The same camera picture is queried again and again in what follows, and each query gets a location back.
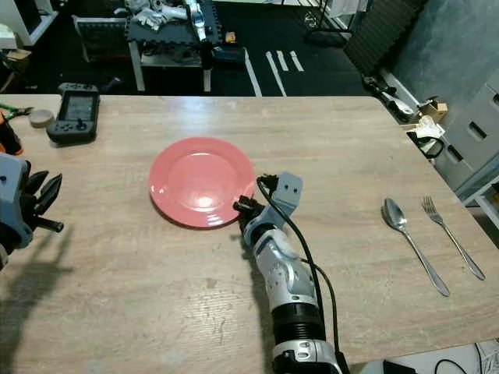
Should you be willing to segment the black ribbed foam panel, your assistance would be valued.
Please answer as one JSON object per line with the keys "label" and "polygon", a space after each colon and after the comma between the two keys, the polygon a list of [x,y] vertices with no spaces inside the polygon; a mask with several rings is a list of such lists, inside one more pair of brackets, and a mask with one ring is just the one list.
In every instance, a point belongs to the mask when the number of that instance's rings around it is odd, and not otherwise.
{"label": "black ribbed foam panel", "polygon": [[395,63],[407,45],[422,49],[427,41],[412,39],[430,0],[368,0],[365,15],[345,46],[345,54],[364,79]]}

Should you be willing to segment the grey plastic crate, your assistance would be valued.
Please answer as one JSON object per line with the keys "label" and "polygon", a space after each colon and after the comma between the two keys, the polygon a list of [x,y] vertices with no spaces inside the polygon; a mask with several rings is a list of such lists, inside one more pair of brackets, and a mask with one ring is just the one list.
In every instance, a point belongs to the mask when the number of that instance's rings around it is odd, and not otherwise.
{"label": "grey plastic crate", "polygon": [[128,18],[73,16],[74,30],[88,63],[129,60]]}

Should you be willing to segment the green handled pliers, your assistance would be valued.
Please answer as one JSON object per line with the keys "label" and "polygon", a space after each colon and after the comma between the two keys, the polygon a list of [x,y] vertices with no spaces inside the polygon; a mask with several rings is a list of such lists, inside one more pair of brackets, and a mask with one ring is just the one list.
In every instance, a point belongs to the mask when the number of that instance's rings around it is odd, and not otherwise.
{"label": "green handled pliers", "polygon": [[18,108],[11,104],[0,103],[0,108],[5,111],[3,115],[4,121],[10,121],[12,118],[21,117],[21,115],[29,115],[34,111],[32,107]]}

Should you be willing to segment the brown cardboard box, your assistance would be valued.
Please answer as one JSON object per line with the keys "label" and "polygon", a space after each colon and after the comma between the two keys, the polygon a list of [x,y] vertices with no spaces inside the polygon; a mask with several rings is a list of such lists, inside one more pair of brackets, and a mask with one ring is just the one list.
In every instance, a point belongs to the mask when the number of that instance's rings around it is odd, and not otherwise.
{"label": "brown cardboard box", "polygon": [[19,48],[2,50],[2,64],[11,72],[25,74],[31,54],[31,51]]}

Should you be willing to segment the grey handheld controller with screen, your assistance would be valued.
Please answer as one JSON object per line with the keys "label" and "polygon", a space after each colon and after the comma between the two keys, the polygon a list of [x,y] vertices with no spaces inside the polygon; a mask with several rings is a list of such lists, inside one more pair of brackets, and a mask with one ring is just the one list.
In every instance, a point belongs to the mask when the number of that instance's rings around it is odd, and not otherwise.
{"label": "grey handheld controller with screen", "polygon": [[57,146],[84,145],[97,136],[100,90],[90,84],[59,85],[59,114],[47,125],[46,134]]}

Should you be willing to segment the beige tape roll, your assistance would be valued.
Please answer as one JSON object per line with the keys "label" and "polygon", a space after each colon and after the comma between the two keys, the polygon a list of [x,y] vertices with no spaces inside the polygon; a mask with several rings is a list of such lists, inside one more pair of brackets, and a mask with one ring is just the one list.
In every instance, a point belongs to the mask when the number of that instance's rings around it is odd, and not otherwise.
{"label": "beige tape roll", "polygon": [[48,110],[32,110],[32,113],[28,115],[28,120],[33,128],[42,129],[55,120],[55,115]]}

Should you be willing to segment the black metal rack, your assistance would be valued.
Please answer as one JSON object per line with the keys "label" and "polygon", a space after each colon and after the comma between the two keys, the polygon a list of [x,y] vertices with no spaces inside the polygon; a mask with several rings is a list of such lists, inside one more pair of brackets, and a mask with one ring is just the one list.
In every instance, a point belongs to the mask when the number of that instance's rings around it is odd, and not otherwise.
{"label": "black metal rack", "polygon": [[306,7],[303,24],[306,26],[303,40],[321,47],[342,48],[352,36],[352,16],[343,21],[332,14],[331,0],[299,0]]}

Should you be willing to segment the crumpled white paper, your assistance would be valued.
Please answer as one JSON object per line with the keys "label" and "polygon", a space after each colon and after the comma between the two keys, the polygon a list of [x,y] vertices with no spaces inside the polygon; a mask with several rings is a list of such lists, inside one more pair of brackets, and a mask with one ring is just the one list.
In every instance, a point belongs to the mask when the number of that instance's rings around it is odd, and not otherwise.
{"label": "crumpled white paper", "polygon": [[402,128],[414,143],[418,143],[419,139],[423,138],[440,139],[445,133],[445,129],[431,115],[420,115],[410,124],[403,125]]}

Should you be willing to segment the white bench with clutter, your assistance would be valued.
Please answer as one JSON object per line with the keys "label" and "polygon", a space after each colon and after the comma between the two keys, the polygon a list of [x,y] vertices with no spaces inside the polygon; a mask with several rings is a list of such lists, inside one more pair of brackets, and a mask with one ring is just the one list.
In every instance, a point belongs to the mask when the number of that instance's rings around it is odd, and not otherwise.
{"label": "white bench with clutter", "polygon": [[146,67],[198,68],[209,93],[218,65],[245,63],[246,49],[222,26],[214,0],[125,0],[126,41],[136,88]]}

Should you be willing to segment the grey drawer cabinet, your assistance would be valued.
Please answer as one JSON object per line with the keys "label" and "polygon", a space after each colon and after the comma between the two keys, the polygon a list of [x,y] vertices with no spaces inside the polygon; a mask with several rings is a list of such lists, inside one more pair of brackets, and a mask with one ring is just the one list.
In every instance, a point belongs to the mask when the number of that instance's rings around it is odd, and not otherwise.
{"label": "grey drawer cabinet", "polygon": [[448,121],[442,145],[434,167],[462,202],[499,179],[499,69],[469,107]]}

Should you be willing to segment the small open cardboard box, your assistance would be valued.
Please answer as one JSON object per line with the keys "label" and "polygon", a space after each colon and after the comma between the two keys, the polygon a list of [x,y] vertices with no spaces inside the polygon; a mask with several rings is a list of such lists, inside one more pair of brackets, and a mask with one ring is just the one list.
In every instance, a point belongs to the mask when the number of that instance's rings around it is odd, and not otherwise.
{"label": "small open cardboard box", "polygon": [[443,127],[446,115],[449,113],[449,107],[447,103],[433,96],[418,104],[418,111],[418,121],[428,122],[432,120],[436,125]]}

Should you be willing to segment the long white floor tape strip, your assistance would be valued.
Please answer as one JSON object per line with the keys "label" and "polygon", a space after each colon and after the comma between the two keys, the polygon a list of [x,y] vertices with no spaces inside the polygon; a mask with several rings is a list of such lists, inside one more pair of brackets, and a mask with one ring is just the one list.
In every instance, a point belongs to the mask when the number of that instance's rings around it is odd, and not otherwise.
{"label": "long white floor tape strip", "polygon": [[274,76],[274,81],[277,83],[279,93],[281,93],[283,97],[288,96],[288,93],[286,93],[285,90],[284,82],[282,82],[281,74],[279,74],[277,63],[275,63],[274,56],[272,56],[271,51],[265,52],[264,56],[267,57],[268,65],[270,65],[272,76]]}
{"label": "long white floor tape strip", "polygon": [[260,88],[259,79],[257,78],[256,72],[254,72],[254,67],[252,63],[252,58],[250,57],[249,51],[246,48],[242,48],[243,57],[245,57],[245,68],[246,74],[249,76],[249,81],[252,83],[253,93],[256,97],[262,97],[263,91]]}

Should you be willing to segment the silver metal spoon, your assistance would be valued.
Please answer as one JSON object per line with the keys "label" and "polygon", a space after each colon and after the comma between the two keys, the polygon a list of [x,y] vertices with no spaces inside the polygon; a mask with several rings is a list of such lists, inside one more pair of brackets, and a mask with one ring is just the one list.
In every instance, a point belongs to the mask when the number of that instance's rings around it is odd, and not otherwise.
{"label": "silver metal spoon", "polygon": [[409,224],[409,221],[406,220],[402,208],[398,205],[398,203],[395,202],[394,199],[385,197],[384,205],[381,207],[381,210],[382,217],[384,218],[386,224],[389,225],[390,228],[393,228],[396,231],[400,232],[400,234],[402,234],[410,244],[411,249],[413,249],[413,252],[415,253],[415,256],[417,256],[417,259],[420,261],[422,267],[426,271],[431,284],[434,285],[440,295],[449,297],[451,295],[451,292],[449,288],[447,288],[446,283],[442,281],[435,268],[429,263],[423,253],[421,253],[421,250],[417,246],[416,242],[414,242],[412,235],[410,235],[409,228],[407,228],[407,224]]}

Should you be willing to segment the silver metal fork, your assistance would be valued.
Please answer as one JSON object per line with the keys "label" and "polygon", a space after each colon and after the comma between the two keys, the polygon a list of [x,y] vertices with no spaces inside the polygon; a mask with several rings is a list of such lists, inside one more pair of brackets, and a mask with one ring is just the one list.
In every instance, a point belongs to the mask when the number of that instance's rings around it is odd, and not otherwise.
{"label": "silver metal fork", "polygon": [[467,250],[464,249],[464,247],[462,245],[460,245],[460,242],[457,240],[456,236],[453,234],[453,231],[448,227],[448,225],[444,221],[444,218],[442,217],[442,215],[438,213],[437,207],[434,204],[434,200],[431,199],[431,196],[424,196],[423,197],[421,207],[425,211],[425,213],[428,215],[428,217],[433,222],[435,222],[435,224],[439,225],[439,227],[443,229],[445,234],[448,235],[451,242],[453,243],[453,246],[456,247],[457,252],[460,254],[462,259],[464,260],[464,263],[467,265],[468,270],[470,270],[472,272],[474,277],[484,281],[486,279],[486,277],[485,277],[485,274],[483,273],[483,270],[481,270],[481,268],[478,267],[478,264],[475,263],[475,261],[469,255],[469,253],[467,253]]}

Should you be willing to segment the red round plate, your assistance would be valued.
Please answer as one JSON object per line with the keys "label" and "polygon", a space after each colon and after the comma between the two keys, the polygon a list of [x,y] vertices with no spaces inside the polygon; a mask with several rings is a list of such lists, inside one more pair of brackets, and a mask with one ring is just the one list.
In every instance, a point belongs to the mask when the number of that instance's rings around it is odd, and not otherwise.
{"label": "red round plate", "polygon": [[147,172],[147,193],[160,213],[182,227],[224,227],[239,216],[234,204],[253,196],[249,157],[227,140],[188,136],[165,147]]}

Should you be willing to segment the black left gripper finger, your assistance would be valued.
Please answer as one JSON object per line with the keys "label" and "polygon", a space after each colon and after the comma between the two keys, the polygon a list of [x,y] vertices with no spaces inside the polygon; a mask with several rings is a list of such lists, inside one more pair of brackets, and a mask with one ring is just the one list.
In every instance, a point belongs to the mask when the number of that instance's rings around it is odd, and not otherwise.
{"label": "black left gripper finger", "polygon": [[63,182],[63,175],[56,175],[46,182],[42,188],[42,214],[50,209],[55,199],[59,196],[59,192]]}
{"label": "black left gripper finger", "polygon": [[46,211],[42,207],[42,197],[39,190],[42,189],[43,182],[48,176],[48,171],[37,171],[28,177],[28,196],[31,197],[32,209],[34,211]]}

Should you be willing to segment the orange and black tool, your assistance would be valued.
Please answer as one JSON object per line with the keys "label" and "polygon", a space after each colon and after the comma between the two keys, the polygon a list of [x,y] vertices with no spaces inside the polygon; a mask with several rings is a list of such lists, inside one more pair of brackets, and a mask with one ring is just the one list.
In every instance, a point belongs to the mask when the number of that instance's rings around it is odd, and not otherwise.
{"label": "orange and black tool", "polygon": [[1,115],[0,121],[0,149],[7,154],[22,154],[23,146],[20,139],[11,127],[9,120]]}

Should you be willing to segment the white shelf unit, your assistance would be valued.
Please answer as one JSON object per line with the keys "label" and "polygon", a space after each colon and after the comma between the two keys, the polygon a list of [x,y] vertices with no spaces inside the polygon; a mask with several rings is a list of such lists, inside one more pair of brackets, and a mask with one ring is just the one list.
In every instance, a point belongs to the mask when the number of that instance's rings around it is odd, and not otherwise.
{"label": "white shelf unit", "polygon": [[19,47],[33,46],[59,15],[53,1],[0,0],[0,23],[10,29]]}

